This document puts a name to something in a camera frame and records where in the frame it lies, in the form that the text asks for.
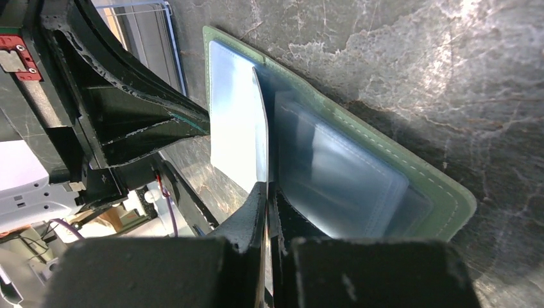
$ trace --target stone countertop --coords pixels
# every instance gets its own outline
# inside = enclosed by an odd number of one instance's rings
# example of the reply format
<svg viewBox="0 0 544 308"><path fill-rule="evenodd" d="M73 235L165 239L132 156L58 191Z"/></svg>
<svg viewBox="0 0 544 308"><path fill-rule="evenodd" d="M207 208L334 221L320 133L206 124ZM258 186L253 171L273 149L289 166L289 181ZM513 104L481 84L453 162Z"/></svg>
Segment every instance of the stone countertop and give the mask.
<svg viewBox="0 0 544 308"><path fill-rule="evenodd" d="M452 240L484 307L544 307L544 3L175 0L187 88L206 105L202 27L267 53L478 199ZM246 193L209 138L168 149L220 221Z"/></svg>

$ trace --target teal mark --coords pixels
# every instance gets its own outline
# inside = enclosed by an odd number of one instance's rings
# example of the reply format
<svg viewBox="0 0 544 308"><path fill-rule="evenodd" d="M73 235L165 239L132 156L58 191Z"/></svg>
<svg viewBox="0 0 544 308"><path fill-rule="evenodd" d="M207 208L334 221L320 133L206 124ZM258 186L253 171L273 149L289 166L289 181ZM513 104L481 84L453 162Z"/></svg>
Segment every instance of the teal mark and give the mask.
<svg viewBox="0 0 544 308"><path fill-rule="evenodd" d="M200 126L194 124L193 122L187 120L186 118L180 116L179 114L175 114L175 113L170 112L170 111L168 111L168 114L169 114L170 116L175 117L175 118L178 119L178 120L181 120L181 121L183 121L183 122L185 122L185 123L191 125L192 127L196 128L197 130L199 130L199 131L202 132L202 133L208 133L208 132L206 132L205 130L203 130Z"/></svg>

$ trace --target red bracket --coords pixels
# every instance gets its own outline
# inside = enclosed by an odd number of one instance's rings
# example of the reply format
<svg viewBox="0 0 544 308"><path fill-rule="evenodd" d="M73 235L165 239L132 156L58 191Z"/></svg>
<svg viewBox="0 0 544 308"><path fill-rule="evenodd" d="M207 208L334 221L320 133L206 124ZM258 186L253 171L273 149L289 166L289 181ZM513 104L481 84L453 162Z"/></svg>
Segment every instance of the red bracket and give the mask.
<svg viewBox="0 0 544 308"><path fill-rule="evenodd" d="M17 79L19 79L20 81L42 79L42 75L40 74L40 71L38 71L36 63L32 59L32 56L28 52L28 48L26 48L26 44L20 36L1 34L0 49L4 49L7 51L16 51L19 54L21 61L24 63L24 66L26 66L26 72L19 70L19 72L15 73Z"/></svg>

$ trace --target green leather edge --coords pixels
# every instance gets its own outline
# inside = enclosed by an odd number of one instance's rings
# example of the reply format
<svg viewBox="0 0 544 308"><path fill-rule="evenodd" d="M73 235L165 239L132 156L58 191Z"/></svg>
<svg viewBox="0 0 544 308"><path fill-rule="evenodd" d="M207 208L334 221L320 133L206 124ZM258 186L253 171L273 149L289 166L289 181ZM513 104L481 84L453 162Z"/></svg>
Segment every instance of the green leather edge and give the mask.
<svg viewBox="0 0 544 308"><path fill-rule="evenodd" d="M433 202L432 212L410 237L425 237L449 241L476 211L476 198L461 184L445 175L426 161L408 151L363 120L318 92L307 81L281 66L251 46L225 32L205 26L203 28L206 58L207 101L210 102L209 44L216 40L230 46L242 55L265 65L291 81L301 103L313 110L333 127L342 130L353 140L370 150L388 164L402 172L411 185L427 195Z"/></svg>

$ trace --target gray marble surface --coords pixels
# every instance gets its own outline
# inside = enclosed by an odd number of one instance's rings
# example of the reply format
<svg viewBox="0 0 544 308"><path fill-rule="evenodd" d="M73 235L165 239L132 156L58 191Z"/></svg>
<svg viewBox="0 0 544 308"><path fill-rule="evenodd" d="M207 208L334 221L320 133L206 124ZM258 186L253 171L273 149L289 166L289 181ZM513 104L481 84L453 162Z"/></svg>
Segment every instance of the gray marble surface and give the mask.
<svg viewBox="0 0 544 308"><path fill-rule="evenodd" d="M202 27L269 54L478 199L454 237L484 307L544 307L544 3L171 1L189 96L205 99ZM220 220L245 192L209 139L169 148Z"/></svg>

